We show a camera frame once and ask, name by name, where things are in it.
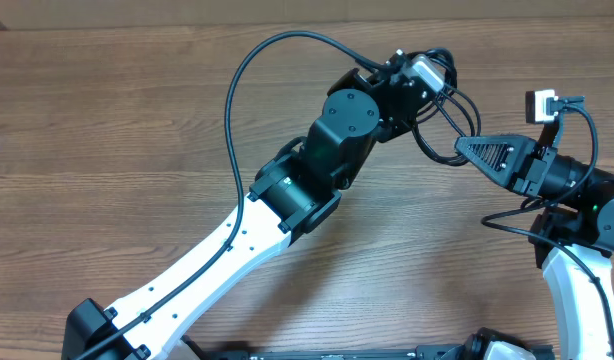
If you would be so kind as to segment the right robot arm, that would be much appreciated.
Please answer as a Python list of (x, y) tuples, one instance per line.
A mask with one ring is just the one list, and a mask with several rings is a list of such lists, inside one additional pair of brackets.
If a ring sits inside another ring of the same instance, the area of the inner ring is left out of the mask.
[(564, 359), (614, 359), (614, 175), (559, 154), (557, 135), (461, 137), (458, 154), (537, 214), (524, 236), (548, 284)]

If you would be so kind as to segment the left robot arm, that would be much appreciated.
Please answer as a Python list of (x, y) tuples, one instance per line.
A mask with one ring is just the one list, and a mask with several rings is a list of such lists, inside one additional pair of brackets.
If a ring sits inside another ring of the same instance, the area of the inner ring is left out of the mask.
[(338, 207), (376, 143), (416, 128), (454, 84), (425, 53), (396, 55), (369, 77), (352, 69), (328, 91), (307, 135), (283, 146), (207, 238), (138, 290), (67, 317), (64, 359), (166, 359), (243, 277), (313, 231)]

